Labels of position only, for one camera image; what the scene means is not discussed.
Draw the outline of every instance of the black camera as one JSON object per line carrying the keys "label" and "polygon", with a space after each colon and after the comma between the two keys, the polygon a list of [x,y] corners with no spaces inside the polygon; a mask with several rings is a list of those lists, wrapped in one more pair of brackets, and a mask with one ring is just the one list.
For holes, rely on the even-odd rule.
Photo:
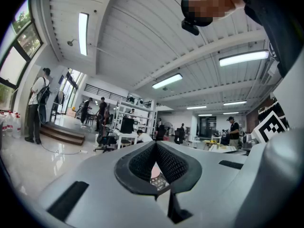
{"label": "black camera", "polygon": [[186,19],[181,22],[181,27],[195,36],[200,34],[198,27],[189,23]]}

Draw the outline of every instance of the man in black shirt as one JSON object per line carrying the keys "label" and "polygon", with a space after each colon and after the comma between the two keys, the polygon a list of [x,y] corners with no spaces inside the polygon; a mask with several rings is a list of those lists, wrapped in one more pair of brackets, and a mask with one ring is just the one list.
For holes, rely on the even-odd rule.
{"label": "man in black shirt", "polygon": [[81,125],[84,125],[86,115],[87,115],[87,110],[89,109],[89,104],[90,102],[93,101],[92,98],[89,98],[84,102],[84,107],[81,110]]}
{"label": "man in black shirt", "polygon": [[262,25],[279,61],[278,69],[285,77],[300,54],[304,44],[302,13],[296,12],[301,0],[182,0],[185,16],[182,27],[198,35],[196,26],[208,26],[236,9]]}
{"label": "man in black shirt", "polygon": [[239,139],[239,126],[238,123],[234,121],[234,118],[230,116],[227,121],[231,123],[230,127],[230,146],[234,146],[236,149],[238,149],[238,139]]}
{"label": "man in black shirt", "polygon": [[98,114],[97,116],[97,120],[96,120],[96,130],[97,132],[99,132],[99,130],[101,129],[101,125],[104,121],[104,117],[105,117],[105,109],[107,107],[107,104],[105,102],[105,99],[104,97],[101,97],[101,103],[99,105],[99,110],[98,112],[96,113],[96,115]]}

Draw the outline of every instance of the wooden steps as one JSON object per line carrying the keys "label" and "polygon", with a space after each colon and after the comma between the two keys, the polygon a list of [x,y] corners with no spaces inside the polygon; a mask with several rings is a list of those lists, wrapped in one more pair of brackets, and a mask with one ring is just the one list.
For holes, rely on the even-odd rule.
{"label": "wooden steps", "polygon": [[71,132],[67,128],[48,123],[41,125],[40,133],[50,138],[79,146],[81,146],[85,140],[83,134]]}

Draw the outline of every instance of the doorway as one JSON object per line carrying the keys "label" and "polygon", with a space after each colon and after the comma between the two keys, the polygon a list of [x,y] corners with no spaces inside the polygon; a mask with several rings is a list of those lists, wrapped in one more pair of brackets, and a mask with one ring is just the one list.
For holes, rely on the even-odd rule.
{"label": "doorway", "polygon": [[207,116],[199,118],[199,136],[203,138],[211,139],[213,133],[217,130],[217,117]]}

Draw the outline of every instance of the black bag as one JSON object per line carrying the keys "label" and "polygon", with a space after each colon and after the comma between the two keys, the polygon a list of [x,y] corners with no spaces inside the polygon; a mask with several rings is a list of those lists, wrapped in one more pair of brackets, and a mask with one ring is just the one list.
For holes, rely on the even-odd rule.
{"label": "black bag", "polygon": [[44,80],[44,87],[37,94],[38,105],[46,105],[48,101],[48,97],[50,95],[49,84],[46,86],[46,80]]}

